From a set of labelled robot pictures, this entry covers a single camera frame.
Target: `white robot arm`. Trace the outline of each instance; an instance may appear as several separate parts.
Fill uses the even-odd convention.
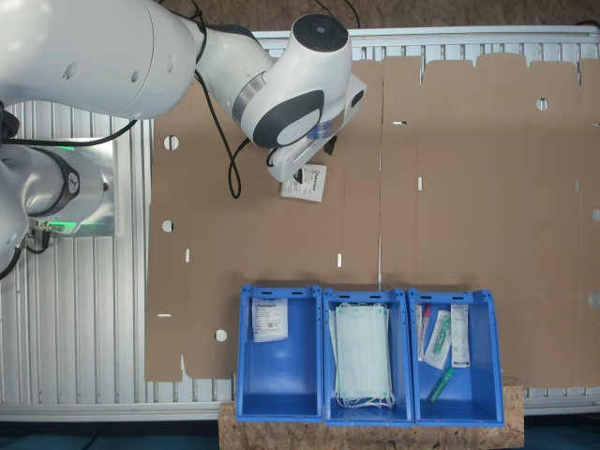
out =
[[[328,16],[296,21],[274,61],[244,28],[204,28],[152,0],[0,0],[0,14],[0,107],[45,100],[148,119],[173,108],[198,71],[256,145],[278,149],[269,172],[279,181],[353,118],[366,91],[352,75],[348,32]],[[103,185],[91,162],[74,153],[61,165],[4,141],[0,255],[21,242],[29,217],[81,220],[98,206]]]

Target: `black cable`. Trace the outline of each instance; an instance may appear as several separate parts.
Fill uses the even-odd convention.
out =
[[[336,19],[336,16],[334,16],[334,15],[333,15],[333,13],[332,13],[332,12],[331,12],[329,9],[327,9],[327,7],[326,7],[326,6],[325,6],[323,3],[321,3],[319,0],[315,0],[315,2],[317,2],[317,4],[318,4],[318,5],[319,5],[321,8],[323,8],[325,11],[327,11],[327,14],[329,14],[331,17],[333,17],[334,19]]]
[[[346,2],[346,5],[348,5],[354,13],[354,17],[356,18],[356,25],[358,25],[358,28],[360,28],[360,18],[358,17],[358,13],[356,12],[356,9],[354,9],[353,4],[350,3],[348,0],[344,0],[344,2]]]
[[[29,253],[33,253],[34,255],[41,255],[46,250],[47,250],[47,248],[41,248],[39,250],[35,250],[34,248],[27,246],[27,251]]]
[[[96,139],[94,141],[42,141],[38,139],[15,139],[7,138],[3,139],[3,143],[14,143],[17,145],[46,145],[49,147],[55,146],[67,146],[67,147],[91,147],[93,145],[101,145],[102,143],[109,143],[110,141],[122,136],[127,133],[136,124],[137,120],[132,120],[126,126],[119,129],[116,133],[111,134],[102,139]]]
[[[33,253],[34,255],[41,255],[44,251],[46,251],[48,249],[49,245],[50,245],[50,230],[44,230],[41,233],[40,249],[36,250],[34,248],[27,246],[27,251],[29,251],[30,253]]]
[[[278,150],[278,148],[274,148],[273,150],[271,150],[269,152],[269,154],[266,156],[266,167],[273,167],[273,164],[271,164],[271,157],[275,154],[275,152]]]
[[[250,139],[249,139],[249,138],[245,138],[245,139],[244,139],[244,141],[243,141],[242,143],[240,143],[240,146],[239,146],[239,147],[237,147],[237,150],[235,150],[235,153],[233,154],[233,158],[232,158],[232,160],[231,160],[231,161],[230,161],[230,163],[229,163],[229,173],[228,173],[228,175],[227,175],[227,176],[228,176],[228,180],[229,180],[229,182],[230,182],[230,185],[231,185],[231,182],[232,182],[232,169],[234,169],[234,170],[236,170],[236,169],[237,169],[237,168],[234,168],[234,167],[233,167],[233,166],[235,165],[235,159],[237,158],[237,154],[238,154],[238,153],[240,153],[240,151],[241,151],[241,150],[242,150],[242,149],[243,149],[243,148],[244,148],[246,145],[248,145],[249,143],[250,143]]]
[[[198,14],[198,19],[200,19],[200,23],[202,25],[202,31],[204,33],[204,40],[202,41],[202,46],[200,48],[200,52],[198,53],[198,57],[196,58],[196,64],[198,64],[200,62],[200,58],[203,57],[204,54],[204,49],[206,48],[206,40],[208,40],[208,34],[206,33],[206,23],[204,23],[204,17],[203,17],[203,12],[200,11],[200,9],[198,8],[198,5],[196,5],[196,2],[194,2],[194,0],[191,0],[191,3],[194,4],[194,6],[196,7],[196,14]]]
[[[19,258],[21,258],[21,249],[15,248],[15,254],[12,255],[12,260],[10,260],[10,262],[8,263],[7,268],[4,269],[2,273],[0,273],[0,280],[6,278],[7,275],[10,272],[12,272],[12,269],[14,269],[17,263],[19,262]]]
[[[230,168],[229,168],[229,191],[232,194],[232,197],[235,199],[239,199],[242,194],[242,179],[240,178],[240,172],[237,170],[237,166],[235,165],[235,158],[232,155],[232,150],[229,148],[229,144],[227,143],[227,139],[225,138],[225,133],[223,133],[223,128],[221,128],[221,124],[218,122],[217,115],[215,114],[215,109],[213,108],[213,102],[210,99],[210,95],[208,94],[208,89],[206,88],[206,84],[204,83],[203,77],[200,75],[198,70],[196,72],[196,79],[202,86],[202,90],[204,91],[204,95],[206,96],[206,103],[208,103],[208,109],[210,110],[211,115],[213,116],[213,120],[215,121],[215,125],[217,126],[218,134],[221,135],[221,139],[223,140],[223,144],[225,145],[225,150],[227,150],[227,155],[229,156]],[[233,173],[235,173],[235,179],[237,181],[237,192],[233,190],[232,183],[232,169]]]
[[[594,19],[589,19],[587,21],[577,22],[576,25],[593,25],[596,28],[600,28],[600,22],[595,21]]]

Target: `wooden board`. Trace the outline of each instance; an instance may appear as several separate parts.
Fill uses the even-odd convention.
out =
[[[218,439],[221,450],[339,449],[491,449],[525,445],[523,387],[505,386],[504,428],[465,427],[326,427],[324,424],[240,423],[233,403],[221,405]]]

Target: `sterile package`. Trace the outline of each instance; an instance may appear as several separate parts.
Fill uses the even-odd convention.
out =
[[[443,369],[450,351],[450,332],[450,312],[440,309],[424,358],[426,363],[439,370]]]
[[[288,299],[252,299],[254,342],[272,342],[288,338]]]
[[[417,357],[419,361],[423,361],[423,357],[421,356],[421,330],[423,328],[423,306],[415,305],[414,306],[414,315],[416,316],[416,341],[417,341]]]
[[[330,311],[337,402],[345,408],[394,405],[388,349],[389,310],[348,305]]]
[[[305,164],[299,172],[299,183],[292,177],[281,185],[281,197],[320,202],[323,199],[327,166]]]
[[[452,319],[452,367],[468,368],[471,365],[469,357],[469,306],[451,305]]]

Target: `cardboard sheet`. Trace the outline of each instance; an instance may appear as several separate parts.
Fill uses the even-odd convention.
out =
[[[359,118],[340,134],[333,156],[321,152],[313,159],[327,166],[318,203],[280,197],[280,183],[266,170],[267,150],[251,145],[236,160],[242,195],[234,200],[229,158],[196,83],[181,104],[156,121],[148,381],[181,381],[182,355],[189,377],[231,378],[244,284],[360,283],[377,289],[383,66],[365,61],[354,73],[368,86],[368,96]],[[234,151],[244,136],[223,111],[218,118]],[[178,138],[174,151],[160,145],[168,135]],[[172,221],[172,232],[162,230],[164,220]],[[218,342],[215,333],[221,329],[227,339]]]
[[[410,59],[384,63],[384,285],[490,289],[503,370],[525,386],[598,385],[600,62],[579,86],[569,63],[492,54],[430,63],[420,85]]]
[[[580,70],[581,85],[570,63],[491,54],[430,63],[421,84],[419,57],[356,63],[369,91],[333,156],[311,161],[327,166],[319,203],[279,197],[252,146],[233,200],[192,85],[155,124],[146,379],[181,381],[182,355],[189,377],[230,378],[244,284],[377,289],[381,236],[384,288],[493,292],[520,383],[600,385],[600,61]],[[218,116],[234,150],[244,136]]]

